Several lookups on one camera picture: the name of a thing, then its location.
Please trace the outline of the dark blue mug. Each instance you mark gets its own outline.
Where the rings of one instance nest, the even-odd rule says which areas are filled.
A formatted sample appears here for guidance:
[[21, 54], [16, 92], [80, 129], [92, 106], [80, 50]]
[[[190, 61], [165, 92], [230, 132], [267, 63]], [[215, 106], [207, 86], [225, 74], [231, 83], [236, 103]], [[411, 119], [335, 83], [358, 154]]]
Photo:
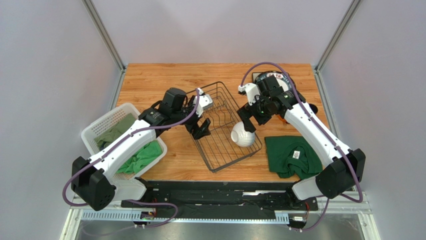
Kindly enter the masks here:
[[311, 103], [309, 103], [308, 105], [309, 105], [310, 109], [312, 110], [312, 112], [313, 112], [315, 115], [319, 112], [319, 109], [318, 109], [318, 107], [317, 107], [315, 104], [311, 104]]

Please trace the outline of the orange mug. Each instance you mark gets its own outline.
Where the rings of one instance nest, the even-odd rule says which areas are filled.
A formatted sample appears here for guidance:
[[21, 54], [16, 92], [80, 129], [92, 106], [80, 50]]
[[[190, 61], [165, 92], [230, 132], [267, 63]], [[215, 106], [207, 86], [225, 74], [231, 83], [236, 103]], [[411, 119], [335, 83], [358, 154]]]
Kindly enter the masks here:
[[281, 115], [277, 115], [277, 117], [280, 119], [281, 122], [285, 123], [285, 124], [289, 124], [284, 117], [282, 117]]

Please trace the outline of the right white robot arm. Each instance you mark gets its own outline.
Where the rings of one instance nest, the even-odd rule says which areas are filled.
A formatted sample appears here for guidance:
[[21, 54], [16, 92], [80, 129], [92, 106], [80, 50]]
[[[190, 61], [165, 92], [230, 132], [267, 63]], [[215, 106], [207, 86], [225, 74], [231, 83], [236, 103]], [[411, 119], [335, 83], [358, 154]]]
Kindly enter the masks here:
[[301, 134], [321, 162], [319, 173], [300, 179], [286, 190], [291, 203], [320, 196], [346, 197], [346, 190], [360, 188], [364, 152], [351, 149], [319, 120], [288, 75], [277, 78], [272, 74], [254, 83], [242, 82], [238, 93], [247, 97], [247, 103], [237, 111], [244, 132], [256, 131], [251, 118], [264, 125], [272, 116], [281, 116]]

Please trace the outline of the white green-rimmed round plate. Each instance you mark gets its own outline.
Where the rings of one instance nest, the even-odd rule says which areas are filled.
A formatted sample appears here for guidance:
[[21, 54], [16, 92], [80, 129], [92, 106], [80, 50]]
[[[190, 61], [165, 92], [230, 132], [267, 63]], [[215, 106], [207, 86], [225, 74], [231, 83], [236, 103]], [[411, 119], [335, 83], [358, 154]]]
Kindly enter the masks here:
[[[268, 81], [268, 80], [265, 83], [265, 79], [267, 79], [269, 77], [274, 77], [276, 79], [277, 83], [269, 84], [271, 81]], [[294, 83], [294, 81], [290, 80], [282, 72], [275, 71], [275, 70], [269, 70], [269, 71], [263, 72], [261, 80], [259, 80], [256, 83], [256, 85], [258, 86], [259, 91], [260, 91], [262, 96], [272, 97], [272, 96], [276, 96], [276, 95], [278, 95], [280, 93], [284, 93], [284, 92], [292, 93], [293, 92], [293, 86], [292, 86], [293, 83]]]

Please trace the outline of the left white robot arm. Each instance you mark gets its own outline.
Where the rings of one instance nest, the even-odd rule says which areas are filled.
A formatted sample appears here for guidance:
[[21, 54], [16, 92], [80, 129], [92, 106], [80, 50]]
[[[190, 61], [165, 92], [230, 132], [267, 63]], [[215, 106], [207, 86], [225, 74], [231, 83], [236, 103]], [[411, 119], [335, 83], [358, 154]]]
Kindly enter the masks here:
[[143, 199], [148, 187], [140, 178], [115, 179], [119, 168], [138, 150], [155, 141], [163, 132], [179, 125], [195, 138], [210, 134], [210, 119], [198, 124], [203, 113], [213, 106], [213, 99], [197, 88], [191, 97], [178, 88], [168, 89], [162, 100], [144, 110], [132, 126], [113, 143], [85, 159], [72, 163], [71, 178], [64, 190], [71, 190], [83, 200], [81, 206], [100, 211], [111, 202]]

